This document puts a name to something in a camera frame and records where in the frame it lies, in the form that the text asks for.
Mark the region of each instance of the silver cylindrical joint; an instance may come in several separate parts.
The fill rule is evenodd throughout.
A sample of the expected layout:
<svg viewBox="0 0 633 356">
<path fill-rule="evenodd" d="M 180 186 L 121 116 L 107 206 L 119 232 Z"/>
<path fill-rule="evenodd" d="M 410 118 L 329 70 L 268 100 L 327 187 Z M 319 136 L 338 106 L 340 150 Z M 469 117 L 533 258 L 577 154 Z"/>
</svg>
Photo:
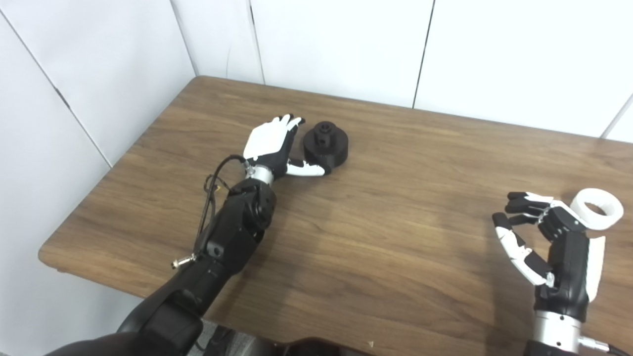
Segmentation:
<svg viewBox="0 0 633 356">
<path fill-rule="evenodd" d="M 246 178 L 259 179 L 260 181 L 271 185 L 275 180 L 273 172 L 268 168 L 261 165 L 250 166 L 246 169 Z"/>
<path fill-rule="evenodd" d="M 538 310 L 534 320 L 535 341 L 564 351 L 578 353 L 582 323 L 567 315 Z"/>
</svg>

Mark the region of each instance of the brown table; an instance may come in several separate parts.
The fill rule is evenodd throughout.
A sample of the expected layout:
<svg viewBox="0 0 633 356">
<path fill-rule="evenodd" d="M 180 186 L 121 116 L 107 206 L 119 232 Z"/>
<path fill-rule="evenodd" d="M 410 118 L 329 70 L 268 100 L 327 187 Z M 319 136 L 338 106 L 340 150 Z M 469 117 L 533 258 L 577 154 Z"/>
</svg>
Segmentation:
<svg viewBox="0 0 633 356">
<path fill-rule="evenodd" d="M 631 348 L 633 145 L 265 87 L 194 79 L 55 234 L 40 259 L 147 296 L 191 250 L 202 185 L 252 128 L 293 112 L 349 135 L 322 178 L 285 177 L 270 230 L 206 315 L 279 342 L 319 338 L 379 356 L 521 355 L 532 287 L 494 234 L 508 191 L 618 196 L 584 333 Z M 300 153 L 299 140 L 295 144 Z M 227 165 L 223 177 L 242 172 Z M 535 227 L 518 231 L 543 256 Z"/>
</svg>

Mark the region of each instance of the white wall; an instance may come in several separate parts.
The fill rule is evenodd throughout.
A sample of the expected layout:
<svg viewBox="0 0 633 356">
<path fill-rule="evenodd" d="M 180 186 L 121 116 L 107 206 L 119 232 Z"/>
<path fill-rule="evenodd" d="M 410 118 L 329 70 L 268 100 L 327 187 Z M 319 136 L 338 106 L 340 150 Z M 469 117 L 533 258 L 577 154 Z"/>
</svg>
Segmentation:
<svg viewBox="0 0 633 356">
<path fill-rule="evenodd" d="M 252 0 L 266 85 L 413 105 L 432 0 Z"/>
<path fill-rule="evenodd" d="M 173 0 L 196 74 L 263 83 L 248 0 Z"/>
<path fill-rule="evenodd" d="M 598 137 L 633 92 L 632 13 L 437 0 L 415 108 Z"/>
<path fill-rule="evenodd" d="M 0 350 L 41 355 L 116 331 L 138 304 L 37 251 L 194 71 L 169 0 L 0 11 Z"/>
<path fill-rule="evenodd" d="M 2 16 L 0 48 L 0 350 L 43 355 L 116 330 L 138 298 L 37 259 L 109 167 Z"/>
<path fill-rule="evenodd" d="M 169 0 L 0 0 L 114 164 L 193 78 Z"/>
</svg>

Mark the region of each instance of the white ring-shaped object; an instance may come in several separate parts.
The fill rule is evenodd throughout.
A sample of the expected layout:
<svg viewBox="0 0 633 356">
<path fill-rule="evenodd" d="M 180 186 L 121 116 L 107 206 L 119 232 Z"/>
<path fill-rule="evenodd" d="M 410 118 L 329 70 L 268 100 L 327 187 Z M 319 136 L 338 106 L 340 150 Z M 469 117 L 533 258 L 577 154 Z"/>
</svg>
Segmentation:
<svg viewBox="0 0 633 356">
<path fill-rule="evenodd" d="M 606 215 L 593 212 L 587 203 L 596 205 Z M 606 230 L 618 222 L 624 215 L 622 203 L 613 194 L 602 189 L 587 188 L 576 194 L 570 208 L 584 220 L 583 223 L 590 230 Z"/>
</svg>

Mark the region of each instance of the black knob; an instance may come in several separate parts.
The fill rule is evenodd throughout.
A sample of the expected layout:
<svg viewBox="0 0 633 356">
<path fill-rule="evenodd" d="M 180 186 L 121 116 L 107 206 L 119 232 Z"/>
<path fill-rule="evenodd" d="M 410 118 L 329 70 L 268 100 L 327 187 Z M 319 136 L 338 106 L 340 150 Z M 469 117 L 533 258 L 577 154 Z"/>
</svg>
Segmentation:
<svg viewBox="0 0 633 356">
<path fill-rule="evenodd" d="M 348 158 L 348 135 L 332 122 L 323 121 L 303 137 L 306 161 L 335 168 Z"/>
</svg>

